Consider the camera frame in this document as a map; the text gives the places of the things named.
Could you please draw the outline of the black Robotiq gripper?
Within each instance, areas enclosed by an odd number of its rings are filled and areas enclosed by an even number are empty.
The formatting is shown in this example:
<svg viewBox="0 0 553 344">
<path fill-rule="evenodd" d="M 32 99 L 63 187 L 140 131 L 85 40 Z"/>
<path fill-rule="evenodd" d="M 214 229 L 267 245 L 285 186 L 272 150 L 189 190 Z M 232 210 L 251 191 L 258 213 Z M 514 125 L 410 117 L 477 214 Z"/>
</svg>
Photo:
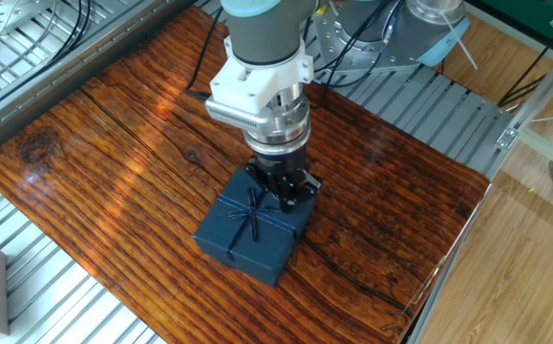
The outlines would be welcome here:
<svg viewBox="0 0 553 344">
<path fill-rule="evenodd" d="M 317 196 L 323 180 L 305 171 L 307 146 L 301 145 L 284 154 L 267 154 L 253 149 L 254 163 L 245 167 L 246 173 L 279 202 L 279 209 L 290 213 L 296 205 Z M 280 183 L 283 181 L 283 199 Z"/>
</svg>

